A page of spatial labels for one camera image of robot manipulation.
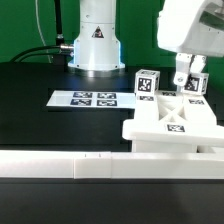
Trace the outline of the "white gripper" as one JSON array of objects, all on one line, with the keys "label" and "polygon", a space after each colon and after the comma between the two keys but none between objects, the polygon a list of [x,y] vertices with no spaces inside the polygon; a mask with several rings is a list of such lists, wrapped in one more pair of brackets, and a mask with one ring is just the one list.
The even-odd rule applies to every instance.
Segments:
[{"label": "white gripper", "polygon": [[157,42],[178,53],[173,82],[183,87],[190,72],[203,71],[206,56],[224,57],[224,0],[165,0]]}]

